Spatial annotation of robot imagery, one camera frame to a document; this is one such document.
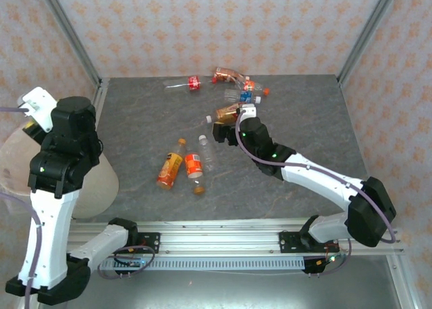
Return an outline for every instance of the wall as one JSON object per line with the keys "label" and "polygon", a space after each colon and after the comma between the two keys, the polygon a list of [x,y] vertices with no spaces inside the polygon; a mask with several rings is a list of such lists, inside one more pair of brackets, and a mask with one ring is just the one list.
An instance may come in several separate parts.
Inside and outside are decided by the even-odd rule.
{"label": "wall", "polygon": [[60,0],[102,77],[338,74],[377,0]]}
{"label": "wall", "polygon": [[371,175],[387,186],[432,304],[432,0],[394,0],[344,88]]}
{"label": "wall", "polygon": [[[17,98],[36,86],[55,98],[82,95],[95,88],[43,0],[0,0],[0,105],[15,107]],[[0,147],[25,121],[0,113]],[[0,201],[0,308],[14,308],[4,283],[18,274],[25,255],[30,219],[10,217]]]}

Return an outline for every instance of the gray marble surface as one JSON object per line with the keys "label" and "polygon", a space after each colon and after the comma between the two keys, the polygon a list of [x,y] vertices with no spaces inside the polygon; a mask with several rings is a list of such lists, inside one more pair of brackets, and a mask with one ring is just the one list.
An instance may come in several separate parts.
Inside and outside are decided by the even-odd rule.
{"label": "gray marble surface", "polygon": [[[113,78],[98,133],[119,177],[115,202],[91,221],[119,216],[135,221],[222,220],[330,215],[339,208],[301,186],[263,175],[238,147],[218,144],[205,116],[223,107],[223,91],[167,93],[165,78]],[[334,76],[254,76],[271,89],[257,111],[271,137],[334,171],[366,177],[366,170]],[[217,168],[206,173],[207,191],[195,196],[180,168],[170,191],[155,182],[179,138],[196,150],[211,138]]]}

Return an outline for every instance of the clear plastic bottle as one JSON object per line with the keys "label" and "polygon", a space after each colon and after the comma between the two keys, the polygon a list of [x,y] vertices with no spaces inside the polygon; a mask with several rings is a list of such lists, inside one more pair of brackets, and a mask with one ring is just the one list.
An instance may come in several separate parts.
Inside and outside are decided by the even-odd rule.
{"label": "clear plastic bottle", "polygon": [[212,171],[216,167],[215,151],[205,135],[198,138],[198,153],[204,171]]}
{"label": "clear plastic bottle", "polygon": [[242,90],[232,90],[227,88],[224,93],[225,101],[234,102],[244,102],[244,103],[261,103],[261,97],[257,96],[255,92],[252,91],[242,91]]}
{"label": "clear plastic bottle", "polygon": [[238,114],[237,109],[240,108],[240,105],[244,104],[243,102],[237,102],[228,107],[218,109],[212,115],[206,116],[207,123],[212,123],[215,121],[221,123],[234,123],[237,120]]}
{"label": "clear plastic bottle", "polygon": [[165,190],[170,190],[174,185],[178,169],[182,164],[186,154],[186,141],[183,138],[178,140],[171,152],[167,155],[167,160],[162,167],[161,172],[156,180],[156,184]]}
{"label": "clear plastic bottle", "polygon": [[240,90],[253,91],[255,94],[260,96],[267,96],[270,94],[270,89],[265,88],[263,85],[250,80],[249,76],[245,76],[245,81],[239,79],[236,80],[236,85]]}
{"label": "clear plastic bottle", "polygon": [[184,157],[184,162],[193,192],[198,196],[203,194],[205,192],[204,175],[199,155],[196,152],[188,152]]}
{"label": "clear plastic bottle", "polygon": [[174,78],[163,81],[165,92],[192,92],[201,88],[212,87],[217,82],[216,78],[209,79],[205,76],[189,76],[188,78]]}

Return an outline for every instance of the bottle cap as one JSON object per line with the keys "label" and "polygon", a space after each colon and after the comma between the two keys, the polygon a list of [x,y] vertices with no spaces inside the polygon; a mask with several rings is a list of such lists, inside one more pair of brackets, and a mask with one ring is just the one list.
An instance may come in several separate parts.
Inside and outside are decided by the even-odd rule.
{"label": "bottle cap", "polygon": [[199,196],[205,192],[205,188],[203,186],[196,186],[194,188],[194,193]]}

